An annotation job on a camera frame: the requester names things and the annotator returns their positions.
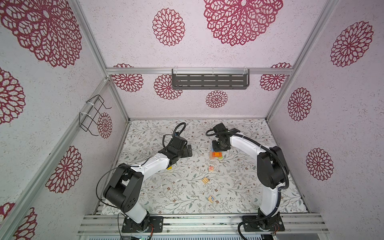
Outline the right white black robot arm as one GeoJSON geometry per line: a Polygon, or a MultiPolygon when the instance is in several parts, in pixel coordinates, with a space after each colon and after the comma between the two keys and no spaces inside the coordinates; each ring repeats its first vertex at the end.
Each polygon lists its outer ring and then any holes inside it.
{"type": "Polygon", "coordinates": [[[208,130],[206,136],[217,138],[212,141],[215,152],[225,152],[234,147],[256,161],[257,177],[264,187],[257,220],[266,221],[274,217],[278,213],[281,193],[290,185],[289,168],[282,150],[277,146],[266,147],[237,129],[227,129],[223,123],[208,130]]]}

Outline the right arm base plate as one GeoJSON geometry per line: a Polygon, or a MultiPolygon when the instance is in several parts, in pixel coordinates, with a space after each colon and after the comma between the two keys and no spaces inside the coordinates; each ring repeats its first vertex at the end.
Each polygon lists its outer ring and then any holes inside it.
{"type": "MultiPolygon", "coordinates": [[[[260,216],[243,216],[242,221],[253,221],[260,219],[260,216]]],[[[250,222],[244,224],[245,232],[279,232],[285,231],[285,227],[283,224],[283,220],[280,216],[280,213],[274,215],[273,217],[258,221],[258,222],[250,222]]]]}

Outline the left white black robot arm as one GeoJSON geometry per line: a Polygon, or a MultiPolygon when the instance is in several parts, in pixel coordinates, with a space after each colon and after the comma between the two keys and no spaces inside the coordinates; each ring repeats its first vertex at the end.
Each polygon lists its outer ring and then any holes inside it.
{"type": "Polygon", "coordinates": [[[180,136],[172,137],[170,143],[154,156],[137,166],[120,164],[104,189],[103,197],[122,213],[126,214],[125,229],[144,232],[153,230],[150,214],[138,203],[143,182],[152,175],[174,165],[181,158],[192,157],[192,146],[180,136]]]}

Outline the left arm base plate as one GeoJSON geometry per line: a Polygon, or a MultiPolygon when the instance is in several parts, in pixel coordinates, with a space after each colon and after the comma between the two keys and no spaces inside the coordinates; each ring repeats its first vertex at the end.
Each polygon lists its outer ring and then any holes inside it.
{"type": "Polygon", "coordinates": [[[122,233],[161,233],[164,217],[145,217],[141,223],[125,218],[122,233]]]}

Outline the orange rectangular block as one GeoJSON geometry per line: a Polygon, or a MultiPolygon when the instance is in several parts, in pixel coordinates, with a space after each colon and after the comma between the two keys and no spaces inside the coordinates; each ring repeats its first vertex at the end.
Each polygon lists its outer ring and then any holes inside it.
{"type": "Polygon", "coordinates": [[[214,158],[223,156],[223,154],[221,152],[215,152],[215,153],[212,152],[211,154],[213,154],[214,158]]]}

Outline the blue picture cube block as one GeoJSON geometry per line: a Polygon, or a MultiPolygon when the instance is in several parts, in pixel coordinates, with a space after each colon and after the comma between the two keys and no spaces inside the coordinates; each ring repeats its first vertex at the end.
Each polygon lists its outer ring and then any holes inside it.
{"type": "Polygon", "coordinates": [[[209,195],[209,196],[208,196],[208,201],[209,201],[210,203],[213,203],[215,200],[216,200],[216,199],[215,199],[214,196],[212,196],[212,195],[209,195]]]}

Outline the striped wooden cube block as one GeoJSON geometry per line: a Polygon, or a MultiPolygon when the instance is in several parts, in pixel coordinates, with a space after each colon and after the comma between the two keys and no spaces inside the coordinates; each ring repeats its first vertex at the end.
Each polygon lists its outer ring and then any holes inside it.
{"type": "Polygon", "coordinates": [[[204,184],[207,184],[209,181],[210,181],[210,180],[209,180],[207,177],[205,177],[205,178],[202,179],[202,182],[203,182],[204,184]]]}

